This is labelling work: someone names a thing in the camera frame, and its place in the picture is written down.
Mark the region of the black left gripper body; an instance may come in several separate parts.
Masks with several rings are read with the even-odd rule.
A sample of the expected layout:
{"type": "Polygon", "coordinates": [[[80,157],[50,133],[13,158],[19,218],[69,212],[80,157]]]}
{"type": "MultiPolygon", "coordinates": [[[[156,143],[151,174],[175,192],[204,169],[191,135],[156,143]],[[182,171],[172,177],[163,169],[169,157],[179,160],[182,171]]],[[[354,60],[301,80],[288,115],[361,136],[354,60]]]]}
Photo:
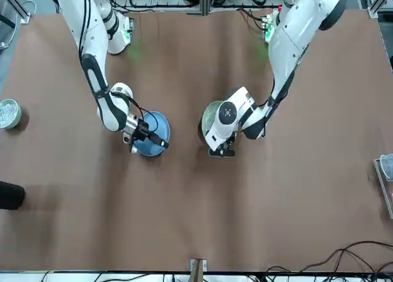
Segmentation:
{"type": "Polygon", "coordinates": [[[231,136],[223,142],[219,148],[220,149],[230,149],[232,145],[235,143],[237,137],[237,132],[234,131],[231,136]]]}

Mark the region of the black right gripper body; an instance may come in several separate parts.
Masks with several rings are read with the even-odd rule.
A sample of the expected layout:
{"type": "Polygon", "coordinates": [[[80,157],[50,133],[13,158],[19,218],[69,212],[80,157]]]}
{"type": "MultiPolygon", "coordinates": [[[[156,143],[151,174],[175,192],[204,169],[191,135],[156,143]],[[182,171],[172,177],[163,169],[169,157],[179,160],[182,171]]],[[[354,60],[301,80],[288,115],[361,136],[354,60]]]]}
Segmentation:
{"type": "Polygon", "coordinates": [[[134,131],[134,139],[139,141],[145,141],[150,138],[151,131],[149,130],[149,124],[142,119],[138,120],[137,127],[134,131]]]}

